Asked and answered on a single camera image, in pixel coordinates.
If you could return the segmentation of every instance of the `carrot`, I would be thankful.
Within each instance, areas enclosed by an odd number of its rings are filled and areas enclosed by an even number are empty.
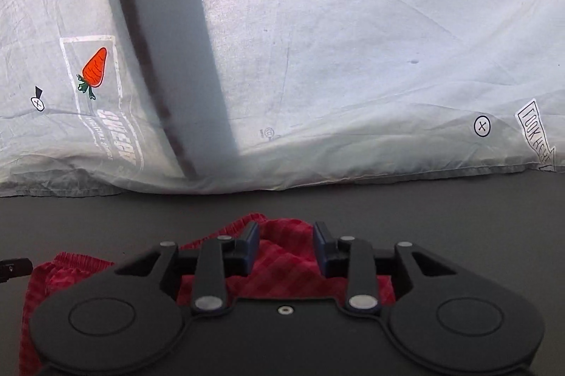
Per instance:
[[[86,92],[88,90],[88,95],[93,100],[95,100],[96,97],[92,93],[92,88],[97,88],[102,84],[107,55],[108,51],[106,48],[100,48],[84,66],[83,76],[76,75],[78,80],[82,82],[78,85],[78,90],[81,90],[82,92]]]

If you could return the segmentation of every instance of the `silver screw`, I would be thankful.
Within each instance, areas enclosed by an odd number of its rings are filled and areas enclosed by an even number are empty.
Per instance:
[[[356,294],[349,298],[349,305],[355,309],[372,309],[379,301],[370,294]]]
[[[194,305],[201,310],[217,310],[224,305],[224,302],[217,296],[201,296]]]
[[[278,311],[282,316],[290,316],[295,310],[291,306],[281,306]]]

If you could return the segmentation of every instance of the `red plaid cloth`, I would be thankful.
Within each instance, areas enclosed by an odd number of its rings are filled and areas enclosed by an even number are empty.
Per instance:
[[[256,221],[261,229],[261,244],[253,272],[248,277],[232,276],[226,279],[231,298],[310,298],[335,297],[341,305],[345,302],[347,279],[325,279],[317,267],[312,245],[312,226],[300,220],[282,218],[268,220],[261,214],[250,214],[207,238],[191,242],[182,248],[197,248],[209,238],[220,234],[237,237],[245,225]],[[50,294],[70,287],[113,263],[86,255],[60,253],[53,261],[33,270],[25,294],[20,343],[20,376],[34,376],[41,363],[29,337],[29,318],[35,308]],[[177,303],[190,302],[192,279],[183,277]],[[390,278],[378,276],[383,304],[394,302]]]

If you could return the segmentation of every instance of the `white fabric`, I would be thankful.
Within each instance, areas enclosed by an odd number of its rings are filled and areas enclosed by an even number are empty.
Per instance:
[[[565,170],[564,0],[202,1],[237,154],[192,149],[198,176],[183,177],[116,0],[1,0],[2,193]],[[76,73],[102,45],[107,74],[91,101]],[[133,159],[105,120],[121,123]]]

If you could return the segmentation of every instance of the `dark gray surface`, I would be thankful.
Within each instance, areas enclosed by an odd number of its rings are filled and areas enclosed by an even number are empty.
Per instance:
[[[0,199],[0,258],[34,264],[58,252],[119,261],[161,240],[183,244],[253,211],[326,221],[374,246],[411,240],[521,293],[546,336],[533,368],[565,374],[565,176],[528,171],[392,185],[303,188],[227,196]],[[27,278],[0,285],[0,374],[17,374]]]

